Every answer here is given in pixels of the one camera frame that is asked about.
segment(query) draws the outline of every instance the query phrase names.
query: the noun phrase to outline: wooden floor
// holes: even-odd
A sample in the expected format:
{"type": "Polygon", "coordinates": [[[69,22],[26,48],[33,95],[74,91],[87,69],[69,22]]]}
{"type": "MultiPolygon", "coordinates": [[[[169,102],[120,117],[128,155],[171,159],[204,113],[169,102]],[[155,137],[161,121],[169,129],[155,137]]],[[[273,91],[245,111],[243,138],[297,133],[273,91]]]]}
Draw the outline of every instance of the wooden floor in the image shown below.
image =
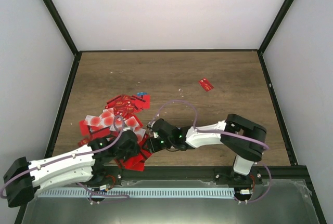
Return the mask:
{"type": "MultiPolygon", "coordinates": [[[[62,121],[54,155],[77,148],[83,138],[79,121],[100,115],[106,102],[119,94],[150,94],[150,109],[138,113],[144,126],[162,104],[187,100],[197,108],[198,126],[214,124],[236,113],[267,129],[263,162],[290,165],[256,52],[94,52],[84,53],[62,121]],[[198,80],[215,87],[206,92],[198,80]]],[[[191,125],[193,111],[172,104],[160,115],[175,126],[191,125]]],[[[186,152],[160,151],[146,165],[232,165],[235,154],[224,145],[186,152]]]]}

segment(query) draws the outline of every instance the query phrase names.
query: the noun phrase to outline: black frame edge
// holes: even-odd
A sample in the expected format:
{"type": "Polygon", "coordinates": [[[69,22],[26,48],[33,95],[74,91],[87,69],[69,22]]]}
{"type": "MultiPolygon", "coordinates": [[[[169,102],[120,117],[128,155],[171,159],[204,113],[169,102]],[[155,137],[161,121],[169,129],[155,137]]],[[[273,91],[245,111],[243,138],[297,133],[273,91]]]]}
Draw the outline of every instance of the black frame edge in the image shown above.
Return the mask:
{"type": "Polygon", "coordinates": [[[62,18],[60,17],[60,14],[58,13],[58,10],[56,9],[55,5],[53,4],[52,0],[43,0],[45,6],[47,7],[49,13],[51,14],[52,18],[54,19],[54,22],[58,26],[59,31],[63,35],[67,45],[71,49],[72,53],[74,55],[77,55],[79,53],[78,49],[76,48],[72,37],[69,35],[69,32],[62,21],[62,18]]]}
{"type": "Polygon", "coordinates": [[[26,210],[27,210],[27,204],[20,206],[14,224],[22,224],[26,210]]]}
{"type": "Polygon", "coordinates": [[[283,21],[285,15],[287,14],[292,2],[294,0],[285,0],[279,10],[279,12],[277,13],[269,31],[267,32],[260,48],[259,48],[259,52],[264,53],[265,50],[267,49],[267,46],[270,44],[274,34],[276,33],[277,29],[279,28],[281,22],[283,21]]]}
{"type": "Polygon", "coordinates": [[[60,131],[63,115],[65,114],[67,102],[68,102],[69,96],[71,94],[72,86],[74,83],[76,72],[79,67],[81,56],[82,56],[82,52],[79,52],[78,55],[74,56],[73,65],[72,65],[71,71],[69,73],[69,77],[68,77],[68,80],[67,80],[67,83],[65,86],[65,90],[62,95],[60,107],[59,107],[58,114],[57,114],[53,129],[52,129],[50,140],[49,140],[47,148],[46,148],[44,158],[49,158],[53,154],[53,150],[56,145],[56,141],[57,141],[58,134],[60,131]]]}
{"type": "Polygon", "coordinates": [[[276,98],[276,95],[274,92],[273,84],[271,82],[270,75],[268,73],[268,70],[267,70],[267,67],[266,67],[266,64],[264,61],[264,57],[262,56],[260,51],[258,51],[258,58],[259,58],[259,62],[261,65],[262,72],[263,72],[265,80],[266,80],[268,91],[270,92],[275,115],[277,118],[277,122],[279,123],[283,141],[285,143],[290,165],[298,165],[297,158],[296,158],[295,152],[293,150],[293,147],[292,147],[292,144],[290,141],[290,137],[289,137],[289,134],[287,131],[287,127],[286,127],[285,121],[283,119],[282,112],[281,112],[280,106],[278,104],[278,101],[277,101],[277,98],[276,98]]]}
{"type": "Polygon", "coordinates": [[[257,49],[150,49],[150,50],[84,50],[81,52],[193,52],[193,51],[258,51],[257,49]]]}

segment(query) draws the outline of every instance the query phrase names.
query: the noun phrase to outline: red card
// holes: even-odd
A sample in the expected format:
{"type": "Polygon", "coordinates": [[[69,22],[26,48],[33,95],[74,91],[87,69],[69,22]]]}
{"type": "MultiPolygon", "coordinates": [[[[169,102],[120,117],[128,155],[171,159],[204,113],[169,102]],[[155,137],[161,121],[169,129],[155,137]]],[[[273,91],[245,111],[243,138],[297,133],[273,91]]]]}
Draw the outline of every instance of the red card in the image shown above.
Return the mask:
{"type": "Polygon", "coordinates": [[[106,127],[104,129],[100,129],[98,131],[95,131],[95,132],[91,133],[90,137],[93,140],[93,139],[98,138],[98,137],[108,136],[109,134],[111,134],[110,128],[106,127]]]}
{"type": "Polygon", "coordinates": [[[136,170],[136,171],[144,171],[145,169],[145,162],[140,161],[137,164],[133,165],[130,170],[136,170]]]}
{"type": "Polygon", "coordinates": [[[205,77],[198,81],[205,91],[210,91],[214,86],[205,77]]]}
{"type": "Polygon", "coordinates": [[[121,99],[121,95],[118,95],[118,96],[116,96],[116,97],[110,99],[109,101],[106,102],[106,104],[110,104],[110,103],[112,103],[112,102],[114,102],[114,101],[117,101],[117,100],[119,100],[119,99],[121,99]]]}
{"type": "Polygon", "coordinates": [[[90,141],[90,139],[85,137],[80,142],[78,142],[78,146],[82,147],[82,146],[86,145],[87,143],[89,143],[89,141],[90,141]]]}
{"type": "Polygon", "coordinates": [[[132,96],[131,97],[131,102],[138,107],[139,109],[141,109],[143,107],[143,105],[145,104],[145,100],[143,98],[137,97],[137,96],[132,96]]]}
{"type": "Polygon", "coordinates": [[[89,128],[85,120],[79,121],[82,136],[89,135],[89,128]]]}
{"type": "Polygon", "coordinates": [[[145,103],[142,105],[142,109],[149,109],[150,108],[150,95],[144,95],[143,99],[145,103]]]}
{"type": "Polygon", "coordinates": [[[135,119],[138,122],[139,126],[142,127],[143,124],[141,123],[141,121],[139,120],[139,118],[136,115],[133,115],[133,117],[135,117],[135,119]]]}

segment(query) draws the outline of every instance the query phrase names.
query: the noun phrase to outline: red playing card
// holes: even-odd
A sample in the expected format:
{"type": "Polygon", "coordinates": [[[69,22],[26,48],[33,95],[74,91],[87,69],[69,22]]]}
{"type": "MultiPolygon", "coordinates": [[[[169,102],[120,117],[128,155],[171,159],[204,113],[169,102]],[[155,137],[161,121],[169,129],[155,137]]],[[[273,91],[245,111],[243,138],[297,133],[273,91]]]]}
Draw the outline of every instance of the red playing card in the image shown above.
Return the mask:
{"type": "Polygon", "coordinates": [[[90,141],[90,139],[85,137],[80,142],[78,142],[78,146],[82,147],[82,146],[86,145],[87,143],[89,143],[89,141],[90,141]]]}
{"type": "Polygon", "coordinates": [[[136,120],[136,118],[134,116],[131,116],[129,119],[127,119],[125,121],[126,126],[131,127],[131,128],[136,128],[136,127],[140,127],[140,124],[138,123],[138,121],[136,120]]]}
{"type": "Polygon", "coordinates": [[[89,135],[89,128],[85,120],[79,121],[82,136],[89,135]]]}
{"type": "Polygon", "coordinates": [[[198,82],[205,91],[210,91],[214,88],[214,86],[205,77],[198,82]]]}
{"type": "Polygon", "coordinates": [[[133,115],[133,117],[135,117],[135,119],[138,122],[139,126],[142,127],[143,124],[141,123],[141,121],[139,120],[139,118],[136,115],[133,115]]]}
{"type": "Polygon", "coordinates": [[[143,99],[145,103],[142,105],[142,109],[149,109],[150,108],[150,95],[144,95],[143,99]]]}
{"type": "Polygon", "coordinates": [[[99,126],[100,124],[100,118],[99,116],[90,116],[90,115],[87,115],[85,117],[85,120],[87,121],[87,125],[89,126],[99,126]]]}
{"type": "Polygon", "coordinates": [[[139,109],[142,109],[143,105],[145,104],[145,100],[143,98],[137,97],[137,96],[132,96],[131,97],[131,102],[134,104],[136,107],[139,109]]]}
{"type": "Polygon", "coordinates": [[[112,103],[112,102],[114,102],[114,101],[117,101],[117,100],[119,100],[119,99],[121,99],[121,95],[118,95],[118,96],[116,96],[116,97],[110,99],[109,101],[106,102],[106,104],[110,104],[110,103],[112,103]]]}
{"type": "Polygon", "coordinates": [[[140,143],[146,133],[146,130],[145,129],[136,129],[134,131],[136,137],[137,137],[137,142],[140,143]]]}
{"type": "Polygon", "coordinates": [[[143,145],[145,144],[146,139],[149,137],[148,134],[145,134],[142,141],[139,143],[139,146],[141,148],[141,155],[143,156],[144,160],[147,160],[152,154],[146,150],[143,149],[143,145]]]}
{"type": "Polygon", "coordinates": [[[105,106],[105,109],[125,106],[128,102],[131,102],[131,97],[129,95],[118,95],[107,102],[107,106],[105,106]]]}
{"type": "Polygon", "coordinates": [[[90,137],[93,140],[98,137],[108,136],[109,134],[111,134],[111,131],[110,131],[109,127],[106,127],[106,128],[99,129],[98,131],[91,133],[90,137]]]}
{"type": "Polygon", "coordinates": [[[144,171],[145,169],[145,162],[140,161],[137,164],[133,165],[130,170],[136,170],[136,171],[144,171]]]}

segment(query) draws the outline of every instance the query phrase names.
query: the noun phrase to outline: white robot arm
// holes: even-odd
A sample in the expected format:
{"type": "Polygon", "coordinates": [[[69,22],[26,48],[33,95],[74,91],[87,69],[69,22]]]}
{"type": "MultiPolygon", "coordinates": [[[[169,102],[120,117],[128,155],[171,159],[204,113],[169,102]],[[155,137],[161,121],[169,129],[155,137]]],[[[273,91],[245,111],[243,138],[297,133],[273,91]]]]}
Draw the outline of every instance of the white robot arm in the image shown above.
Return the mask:
{"type": "Polygon", "coordinates": [[[186,151],[204,145],[224,144],[237,154],[233,171],[246,176],[253,163],[261,160],[266,146],[266,129],[234,114],[225,121],[202,127],[178,128],[160,118],[148,128],[153,136],[146,139],[142,148],[134,132],[124,128],[118,138],[96,138],[88,145],[62,155],[30,162],[25,157],[17,159],[4,176],[8,206],[26,204],[45,190],[71,183],[98,184],[105,175],[104,163],[135,157],[140,149],[155,153],[172,147],[186,151]]]}

